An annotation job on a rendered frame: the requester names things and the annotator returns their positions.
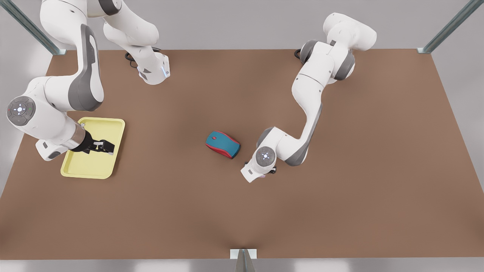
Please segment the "yellow rectangular tray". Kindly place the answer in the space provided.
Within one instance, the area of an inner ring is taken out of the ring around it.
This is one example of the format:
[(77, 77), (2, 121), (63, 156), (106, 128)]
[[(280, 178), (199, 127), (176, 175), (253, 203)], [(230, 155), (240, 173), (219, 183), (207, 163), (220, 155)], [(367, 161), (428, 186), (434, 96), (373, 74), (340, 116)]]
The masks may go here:
[(97, 142), (106, 141), (101, 148), (110, 153), (67, 151), (60, 173), (64, 177), (106, 179), (114, 169), (126, 123), (123, 119), (83, 117), (78, 121)]

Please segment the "teal and red computer mouse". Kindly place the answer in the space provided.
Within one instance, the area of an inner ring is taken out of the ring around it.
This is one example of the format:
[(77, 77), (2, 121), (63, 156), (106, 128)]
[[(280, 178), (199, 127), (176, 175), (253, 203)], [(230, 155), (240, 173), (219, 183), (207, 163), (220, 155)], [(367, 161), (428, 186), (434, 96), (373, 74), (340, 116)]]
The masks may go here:
[(205, 144), (211, 150), (230, 159), (233, 159), (240, 150), (240, 143), (221, 131), (212, 131)]

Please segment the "silver frame post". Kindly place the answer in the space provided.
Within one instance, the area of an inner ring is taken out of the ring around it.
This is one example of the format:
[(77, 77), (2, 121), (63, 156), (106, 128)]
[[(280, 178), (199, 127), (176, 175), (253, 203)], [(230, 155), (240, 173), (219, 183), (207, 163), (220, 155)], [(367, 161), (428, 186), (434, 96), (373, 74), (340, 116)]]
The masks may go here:
[(60, 56), (67, 53), (67, 50), (59, 49), (53, 41), (48, 38), (16, 4), (14, 4), (14, 2), (11, 0), (0, 0), (0, 6), (19, 22), (19, 24), (21, 24), (21, 26), (52, 55)]
[(431, 54), (448, 38), (467, 18), (470, 17), (484, 0), (469, 0), (467, 4), (432, 38), (423, 48), (417, 48), (419, 54)]
[(234, 272), (256, 272), (252, 259), (257, 259), (256, 249), (230, 249), (230, 259), (237, 259)]

